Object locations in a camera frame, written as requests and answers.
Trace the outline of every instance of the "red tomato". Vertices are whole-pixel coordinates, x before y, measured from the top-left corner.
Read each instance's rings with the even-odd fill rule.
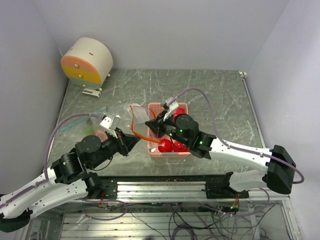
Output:
[[[158,150],[161,153],[170,153],[172,151],[173,145],[169,139],[162,139],[162,144],[159,144]]]
[[[178,116],[179,114],[185,114],[185,113],[186,111],[183,108],[178,107],[173,113],[173,120],[175,120],[176,116]]]
[[[173,144],[173,151],[174,152],[188,152],[189,151],[189,148],[187,148],[186,146],[184,146],[181,142],[178,142],[178,141],[174,141],[174,144]]]

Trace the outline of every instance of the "metal table surface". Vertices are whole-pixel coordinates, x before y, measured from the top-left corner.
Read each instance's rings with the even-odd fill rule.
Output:
[[[205,91],[213,104],[215,122],[223,138],[238,144],[262,147],[262,140],[255,121],[244,80],[238,71],[223,70],[152,70],[113,69],[102,86],[100,99],[82,95],[82,87],[72,82],[61,107],[60,119],[75,113],[92,113],[103,106],[108,112],[118,114],[128,104],[147,107],[150,102],[164,102],[185,88],[196,87]],[[189,114],[199,123],[200,130],[214,134],[211,113],[204,97],[197,91],[189,91],[178,102],[188,104]],[[58,131],[49,163],[69,152],[86,134],[83,124],[66,131]],[[141,140],[128,157],[115,155],[109,167],[98,171],[104,176],[169,176],[206,175],[226,172],[244,172],[248,167],[219,159],[150,158],[147,142]]]

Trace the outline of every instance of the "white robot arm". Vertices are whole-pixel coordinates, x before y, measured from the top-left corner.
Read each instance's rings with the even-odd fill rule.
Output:
[[[89,135],[78,142],[69,153],[61,156],[51,167],[20,189],[0,195],[0,231],[13,232],[24,227],[49,209],[80,198],[95,198],[104,189],[100,177],[87,169],[94,169],[105,160],[120,153],[128,156],[139,137],[125,134],[113,118],[105,117],[101,125],[107,125],[108,139],[101,142]]]
[[[225,187],[236,192],[268,187],[279,194],[291,193],[296,164],[285,148],[279,145],[273,149],[255,148],[227,142],[219,136],[200,131],[199,124],[188,114],[179,114],[173,119],[172,113],[178,107],[176,101],[163,107],[163,112],[155,119],[145,122],[158,138],[168,135],[188,147],[189,152],[198,158],[232,161],[254,169],[228,172],[224,179]]]

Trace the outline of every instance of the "white clamp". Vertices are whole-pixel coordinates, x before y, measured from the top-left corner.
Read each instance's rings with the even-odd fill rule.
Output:
[[[166,104],[168,105],[169,102],[173,99],[173,97],[169,97],[167,100],[165,100]],[[177,101],[174,101],[173,103],[171,103],[169,106],[169,109],[167,110],[168,112],[164,115],[164,121],[169,118],[172,114],[174,114],[174,112],[177,110],[177,108],[179,107],[179,104],[177,103]]]
[[[118,138],[116,128],[118,125],[119,118],[116,116],[106,116],[102,122],[100,122],[100,126],[105,129],[105,131],[112,136],[114,136],[116,139]]]

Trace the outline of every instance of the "yellow label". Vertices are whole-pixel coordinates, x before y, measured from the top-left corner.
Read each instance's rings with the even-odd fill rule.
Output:
[[[81,69],[69,66],[62,66],[62,69],[65,75],[67,75],[70,78],[81,79],[95,84],[102,84],[101,77],[98,73],[83,71]]]

